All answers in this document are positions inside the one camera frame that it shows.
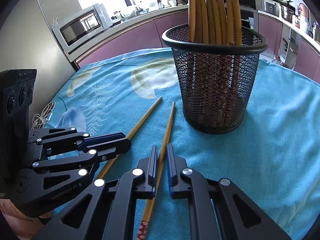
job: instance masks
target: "white countertop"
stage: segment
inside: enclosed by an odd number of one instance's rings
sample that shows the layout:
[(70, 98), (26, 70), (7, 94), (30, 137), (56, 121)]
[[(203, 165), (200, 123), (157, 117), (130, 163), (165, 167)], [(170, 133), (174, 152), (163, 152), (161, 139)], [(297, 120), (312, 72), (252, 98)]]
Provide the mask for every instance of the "white countertop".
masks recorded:
[(122, 22), (110, 29), (107, 29), (105, 31), (103, 31), (102, 33), (100, 33), (99, 35), (97, 35), (96, 37), (94, 37), (92, 40), (86, 42), (85, 44), (83, 44), (81, 47), (79, 47), (78, 49), (76, 49), (73, 53), (71, 53), (70, 55), (68, 55), (68, 59), (70, 61), (74, 61), (75, 59), (77, 59), (78, 57), (80, 57), (83, 53), (85, 53), (87, 50), (91, 49), (92, 47), (94, 47), (95, 45), (97, 45), (99, 42), (107, 39), (108, 37), (111, 37), (113, 34), (124, 30), (130, 26), (133, 26), (135, 24), (137, 24), (138, 22), (141, 21), (145, 21), (148, 19), (151, 19), (153, 17), (159, 16), (161, 14), (167, 14), (170, 12), (175, 12), (175, 11), (180, 11), (180, 10), (184, 10), (184, 9), (188, 9), (188, 5), (180, 5), (180, 6), (174, 6), (174, 7), (169, 7), (169, 8), (164, 8), (164, 9), (159, 9), (156, 11), (152, 11), (140, 16), (137, 16), (135, 18), (132, 18), (130, 20), (127, 20), (125, 22)]
[(275, 16), (273, 14), (269, 14), (263, 11), (258, 11), (259, 14), (264, 14), (268, 17), (271, 17), (273, 19), (276, 19), (278, 21), (281, 21), (283, 24), (287, 25), (289, 28), (293, 29), (297, 34), (299, 34), (302, 38), (304, 38), (311, 46), (314, 47), (315, 51), (317, 51), (320, 54), (320, 45), (311, 38), (308, 34), (303, 32), (301, 29), (297, 28), (295, 25), (287, 22), (286, 20), (282, 19), (281, 17)]

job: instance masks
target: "basket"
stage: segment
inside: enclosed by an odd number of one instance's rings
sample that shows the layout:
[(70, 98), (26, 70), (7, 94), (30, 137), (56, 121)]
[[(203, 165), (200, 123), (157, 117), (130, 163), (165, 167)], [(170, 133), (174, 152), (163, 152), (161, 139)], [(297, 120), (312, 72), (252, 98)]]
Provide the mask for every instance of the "basket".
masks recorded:
[(186, 120), (211, 134), (232, 131), (242, 121), (267, 42), (242, 27), (242, 46), (188, 42), (188, 24), (165, 31), (172, 48)]

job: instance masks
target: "human hand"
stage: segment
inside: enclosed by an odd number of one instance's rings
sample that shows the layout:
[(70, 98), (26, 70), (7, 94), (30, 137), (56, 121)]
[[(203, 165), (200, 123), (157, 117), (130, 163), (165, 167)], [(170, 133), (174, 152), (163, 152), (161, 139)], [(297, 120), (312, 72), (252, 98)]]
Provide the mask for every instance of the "human hand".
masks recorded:
[[(31, 219), (22, 214), (9, 199), (0, 199), (0, 210), (9, 226), (21, 240), (31, 239), (43, 226), (38, 218)], [(52, 212), (48, 212), (40, 217), (49, 218), (51, 215)]]

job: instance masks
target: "blue tablecloth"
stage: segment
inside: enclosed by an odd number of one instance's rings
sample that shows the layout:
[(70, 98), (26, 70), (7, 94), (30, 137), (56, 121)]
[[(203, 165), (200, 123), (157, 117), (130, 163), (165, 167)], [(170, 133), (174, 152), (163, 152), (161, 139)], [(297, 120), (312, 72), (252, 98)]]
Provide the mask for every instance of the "blue tablecloth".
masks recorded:
[[(54, 98), (47, 127), (77, 127), (92, 136), (127, 134), (159, 96), (163, 101), (105, 179), (118, 179), (135, 168), (153, 144), (160, 148), (176, 101), (170, 138), (175, 154), (209, 179), (233, 180), (293, 240), (302, 239), (320, 212), (320, 86), (260, 59), (240, 126), (223, 135), (204, 134), (182, 114), (171, 49), (144, 49), (81, 68)], [(144, 204), (137, 202), (134, 236)], [(190, 239), (187, 200), (170, 198), (166, 167), (147, 238)]]

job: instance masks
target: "basket rim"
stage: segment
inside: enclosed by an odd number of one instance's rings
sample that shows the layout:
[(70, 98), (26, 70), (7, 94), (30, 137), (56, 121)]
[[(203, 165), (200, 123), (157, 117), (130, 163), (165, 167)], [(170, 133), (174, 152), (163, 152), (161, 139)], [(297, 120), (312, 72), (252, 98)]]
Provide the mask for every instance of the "basket rim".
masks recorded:
[(261, 39), (261, 43), (258, 45), (249, 45), (249, 46), (232, 46), (232, 45), (217, 45), (217, 44), (203, 44), (196, 42), (185, 42), (185, 41), (175, 41), (168, 37), (168, 34), (177, 29), (182, 29), (188, 26), (188, 23), (181, 24), (175, 27), (172, 27), (166, 30), (162, 34), (162, 40), (165, 45), (174, 48), (181, 49), (190, 52), (198, 53), (208, 53), (208, 54), (221, 54), (221, 55), (251, 55), (251, 54), (260, 54), (265, 51), (268, 47), (266, 39), (256, 31), (242, 26), (242, 30), (252, 33), (255, 36), (258, 36)]

